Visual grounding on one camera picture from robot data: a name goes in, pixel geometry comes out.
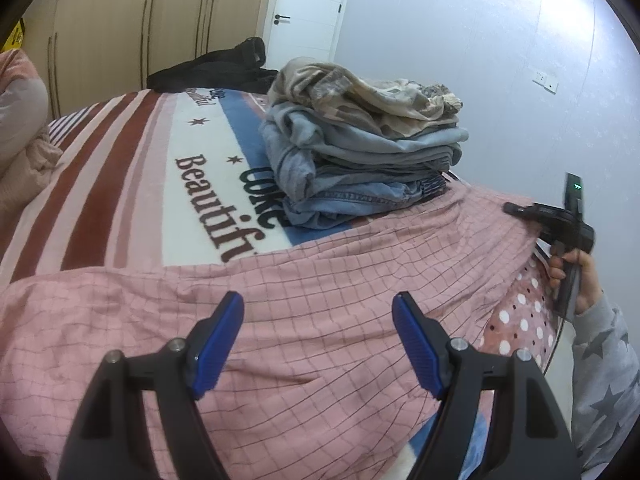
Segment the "pink polka dot fabric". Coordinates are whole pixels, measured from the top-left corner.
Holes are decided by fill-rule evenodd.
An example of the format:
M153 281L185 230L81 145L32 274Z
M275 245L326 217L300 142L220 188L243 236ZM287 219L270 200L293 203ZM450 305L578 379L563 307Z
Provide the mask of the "pink polka dot fabric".
M511 355L518 348L526 348L538 366L545 367L556 341L548 290L545 266L533 257L522 267L507 295L492 313L476 348L501 355Z

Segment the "wooden wardrobe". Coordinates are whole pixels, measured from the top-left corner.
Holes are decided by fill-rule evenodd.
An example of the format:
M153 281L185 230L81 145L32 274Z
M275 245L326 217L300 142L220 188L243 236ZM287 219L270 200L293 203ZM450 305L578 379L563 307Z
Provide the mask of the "wooden wardrobe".
M57 118L262 30L268 0L34 0L23 49Z

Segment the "yellow sign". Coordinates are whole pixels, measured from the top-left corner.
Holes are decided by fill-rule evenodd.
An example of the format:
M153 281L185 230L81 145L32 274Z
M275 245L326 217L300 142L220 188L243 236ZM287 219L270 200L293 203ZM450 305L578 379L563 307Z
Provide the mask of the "yellow sign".
M20 48L22 46L22 41L24 40L24 21L20 18L20 21L16 23L14 30L11 31L9 35L9 39L6 40L6 43L2 47L0 52L4 52L5 50L10 50L12 48Z

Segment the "star print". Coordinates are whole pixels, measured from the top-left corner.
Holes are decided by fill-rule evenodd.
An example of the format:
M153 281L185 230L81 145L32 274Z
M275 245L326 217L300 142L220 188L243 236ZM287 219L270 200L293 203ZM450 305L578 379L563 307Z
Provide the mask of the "star print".
M609 330L605 330L604 332L600 332L584 350L584 354L582 354L582 360L584 361L590 355L598 355L602 359L602 345L612 332L612 328L610 328Z
M629 388L635 388L639 384L640 384L640 370L638 370L638 373L636 373L636 376L631 381L631 384L629 385Z
M600 444L598 447L599 448L603 448L605 447L607 444L609 444L610 442L612 442L615 437L618 435L618 433L620 433L620 430L622 430L622 427L620 426L619 422L616 422L616 427L613 428L613 434L611 435L611 438L609 440L606 440L605 442L603 442L602 444Z
M596 418L594 420L594 422L597 422L598 420L600 420L601 417L603 416L609 416L613 413L613 408L616 405L616 402L618 402L618 399L620 397L622 397L622 394L624 394L625 391L622 390L620 393L617 394L613 394L611 391L611 386L607 386L607 391L604 394L604 397L602 398L602 400L599 400L598 402L594 402L591 407L594 410L597 410L597 414L596 414Z

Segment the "red stripe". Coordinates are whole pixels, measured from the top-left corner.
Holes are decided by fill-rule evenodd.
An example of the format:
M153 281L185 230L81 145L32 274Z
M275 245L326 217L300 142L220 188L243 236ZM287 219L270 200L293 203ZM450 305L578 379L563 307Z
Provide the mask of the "red stripe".
M135 94L127 94L125 97L128 98L130 95L135 96ZM91 110L87 115L85 115L85 117L84 117L84 119L82 119L82 121L80 121L78 124L76 124L76 126L74 126L71 131L66 133L65 137L63 137L63 139L60 142L60 145L58 147L63 152L66 152L66 149L71 145L71 143L74 140L76 140L76 137L80 134L80 132L86 128L87 124L89 124L91 122L91 120L98 113L100 113L100 110L102 110L106 106L106 104L107 103L98 103L97 105L95 105L94 109Z
M255 102L251 94L244 94L242 97L244 98L245 102L249 105L249 108L251 108L251 110L255 112L255 114L258 116L259 119L265 118L266 113L262 108L260 108L260 105L257 102Z
M9 248L11 240L14 239L15 230L18 228L21 216L22 212L17 212L8 220L5 218L2 223L2 228L0 229L0 262L4 258L4 253Z
M161 94L149 92L127 121L104 162L76 222L61 270L103 266L124 181Z
M51 191L51 195L47 200L47 203L38 214L38 217L31 228L27 242L25 243L24 248L20 253L20 258L18 258L18 262L15 265L14 275L11 278L12 282L21 280L22 278L28 278L35 274L44 246L46 245L53 226L58 219L58 215L65 203L66 197L69 195L72 187L76 183L78 174L94 152L96 146L107 133L107 130L113 124L113 121L115 121L125 108L129 106L135 96L135 93L131 93L121 98L121 100L109 111L107 116L82 145L78 154L60 174L60 178ZM81 126L82 124L78 124L75 128L75 130L77 130L76 136L80 130L84 129L84 126Z

